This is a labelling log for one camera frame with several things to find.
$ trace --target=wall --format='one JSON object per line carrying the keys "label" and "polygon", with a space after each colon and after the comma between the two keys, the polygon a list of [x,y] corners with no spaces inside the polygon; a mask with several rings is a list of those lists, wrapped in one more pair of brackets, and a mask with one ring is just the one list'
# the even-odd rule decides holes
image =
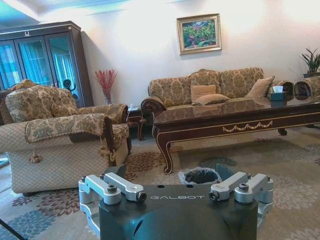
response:
{"label": "wall", "polygon": [[[98,69],[115,68],[115,103],[139,105],[150,80],[261,67],[265,76],[296,81],[306,68],[306,47],[319,47],[320,1],[187,0],[175,3],[132,1],[126,9],[93,15],[59,15],[82,27],[95,105],[105,103],[93,78]],[[220,13],[222,51],[179,55],[176,18]]]}

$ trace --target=screw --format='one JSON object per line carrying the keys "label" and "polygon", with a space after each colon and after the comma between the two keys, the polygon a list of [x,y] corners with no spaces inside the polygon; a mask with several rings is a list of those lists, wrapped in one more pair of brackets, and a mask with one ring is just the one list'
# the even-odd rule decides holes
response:
{"label": "screw", "polygon": [[109,185],[106,190],[108,193],[115,193],[117,191],[117,187],[115,185]]}
{"label": "screw", "polygon": [[248,186],[248,184],[240,183],[239,189],[241,189],[241,190],[244,191],[244,192],[248,192],[249,186]]}
{"label": "screw", "polygon": [[209,192],[209,198],[212,201],[216,202],[220,198],[220,195],[219,195],[219,193],[217,191],[211,191],[211,192]]}
{"label": "screw", "polygon": [[144,200],[146,200],[147,198],[147,194],[143,191],[140,191],[138,192],[138,195],[137,195],[137,201],[138,202],[143,202]]}

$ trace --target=sofa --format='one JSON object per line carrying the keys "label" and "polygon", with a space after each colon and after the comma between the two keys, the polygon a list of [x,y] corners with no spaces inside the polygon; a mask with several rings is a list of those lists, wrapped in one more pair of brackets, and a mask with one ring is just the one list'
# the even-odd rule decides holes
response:
{"label": "sofa", "polygon": [[320,76],[307,77],[294,85],[294,94],[297,97],[320,96]]}
{"label": "sofa", "polygon": [[[142,111],[152,113],[156,118],[163,111],[191,108],[191,87],[194,85],[215,85],[215,93],[237,101],[244,98],[258,79],[264,78],[259,67],[237,70],[214,71],[201,69],[189,76],[170,77],[152,80],[148,86],[149,97],[141,103]],[[288,95],[293,95],[293,84],[288,81],[273,80],[266,97],[270,97],[272,86],[284,86]]]}
{"label": "sofa", "polygon": [[0,92],[0,152],[15,193],[74,188],[131,150],[128,106],[76,107],[70,91],[34,85]]}

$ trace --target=painting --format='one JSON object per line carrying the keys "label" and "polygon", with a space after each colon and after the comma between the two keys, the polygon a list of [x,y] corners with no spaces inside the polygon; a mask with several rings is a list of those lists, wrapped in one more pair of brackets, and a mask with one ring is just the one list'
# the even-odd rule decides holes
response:
{"label": "painting", "polygon": [[221,50],[220,15],[181,17],[176,20],[180,55]]}

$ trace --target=trash can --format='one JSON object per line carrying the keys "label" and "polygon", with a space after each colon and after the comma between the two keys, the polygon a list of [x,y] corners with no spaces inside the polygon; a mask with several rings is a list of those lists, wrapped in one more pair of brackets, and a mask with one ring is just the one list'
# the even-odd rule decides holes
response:
{"label": "trash can", "polygon": [[212,168],[196,167],[184,169],[178,173],[181,183],[185,185],[216,184],[221,182],[220,175]]}

